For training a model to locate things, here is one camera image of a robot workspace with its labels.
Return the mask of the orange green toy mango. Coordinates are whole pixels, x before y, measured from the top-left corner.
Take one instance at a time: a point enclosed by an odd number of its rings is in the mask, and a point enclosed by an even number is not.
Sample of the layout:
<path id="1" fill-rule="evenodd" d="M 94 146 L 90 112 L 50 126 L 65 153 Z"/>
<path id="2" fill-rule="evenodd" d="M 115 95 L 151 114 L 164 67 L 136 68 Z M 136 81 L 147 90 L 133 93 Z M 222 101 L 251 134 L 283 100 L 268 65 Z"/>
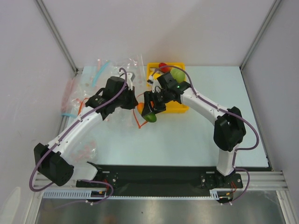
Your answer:
<path id="1" fill-rule="evenodd" d="M 139 103 L 137 105 L 137 111 L 139 112 L 139 114 L 145 121 L 150 122 L 150 123 L 154 123 L 157 121 L 156 115 L 153 112 L 150 112 L 147 115 L 142 115 L 143 109 L 144 109 L 144 103 Z"/>

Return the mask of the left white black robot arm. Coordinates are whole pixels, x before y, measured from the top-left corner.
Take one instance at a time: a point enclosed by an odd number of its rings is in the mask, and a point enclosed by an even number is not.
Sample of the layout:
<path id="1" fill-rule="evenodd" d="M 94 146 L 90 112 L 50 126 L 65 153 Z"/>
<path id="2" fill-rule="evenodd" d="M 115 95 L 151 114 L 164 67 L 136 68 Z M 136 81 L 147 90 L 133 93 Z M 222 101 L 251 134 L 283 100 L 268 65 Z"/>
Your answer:
<path id="1" fill-rule="evenodd" d="M 47 145 L 37 144 L 34 156 L 38 172 L 57 186 L 65 185 L 70 179 L 86 180 L 93 187 L 101 185 L 103 175 L 91 162 L 75 159 L 75 148 L 90 130 L 116 108 L 131 110 L 137 106 L 134 78 L 133 72 L 111 76 L 106 86 L 86 101 L 85 107 L 68 128 Z"/>

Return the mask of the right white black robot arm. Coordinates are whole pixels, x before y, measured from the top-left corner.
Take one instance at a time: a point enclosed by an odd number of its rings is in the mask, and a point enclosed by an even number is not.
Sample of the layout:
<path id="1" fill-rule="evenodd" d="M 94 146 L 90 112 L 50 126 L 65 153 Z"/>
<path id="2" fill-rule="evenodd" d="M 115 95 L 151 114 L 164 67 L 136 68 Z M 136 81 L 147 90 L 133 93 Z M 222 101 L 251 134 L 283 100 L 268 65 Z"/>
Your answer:
<path id="1" fill-rule="evenodd" d="M 219 148 L 215 181 L 227 187 L 233 180 L 234 152 L 246 134 L 242 114 L 237 107 L 225 109 L 210 99 L 201 96 L 191 82 L 178 82 L 171 73 L 157 78 L 149 77 L 151 90 L 143 94 L 144 102 L 137 107 L 147 122 L 156 122 L 156 114 L 166 111 L 167 103 L 174 101 L 188 106 L 204 116 L 214 126 L 213 140 Z"/>

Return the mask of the clear orange-zipper zip bag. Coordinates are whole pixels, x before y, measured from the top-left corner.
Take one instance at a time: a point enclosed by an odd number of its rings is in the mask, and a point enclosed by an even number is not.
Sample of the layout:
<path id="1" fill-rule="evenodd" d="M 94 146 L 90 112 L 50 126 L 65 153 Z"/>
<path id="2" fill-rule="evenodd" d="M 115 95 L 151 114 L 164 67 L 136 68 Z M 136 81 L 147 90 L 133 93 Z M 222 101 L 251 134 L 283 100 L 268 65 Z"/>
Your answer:
<path id="1" fill-rule="evenodd" d="M 141 129 L 148 122 L 146 120 L 139 121 L 135 111 L 136 108 L 132 110 L 126 110 L 118 107 L 112 114 L 107 116 L 105 121 L 110 125 L 123 125 L 129 128 L 137 127 L 138 129 Z"/>

